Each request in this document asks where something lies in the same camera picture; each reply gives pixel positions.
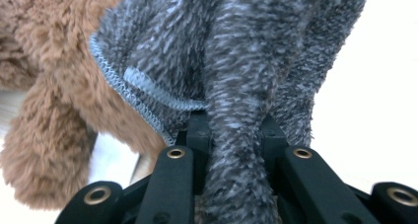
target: towel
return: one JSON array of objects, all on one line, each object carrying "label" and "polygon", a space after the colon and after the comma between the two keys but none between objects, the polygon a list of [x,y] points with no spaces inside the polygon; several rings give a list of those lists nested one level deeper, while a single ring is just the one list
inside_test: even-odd
[{"label": "towel", "polygon": [[309,146],[314,95],[366,0],[123,0],[90,48],[111,87],[173,145],[207,111],[197,223],[280,223],[259,151],[270,113]]}]

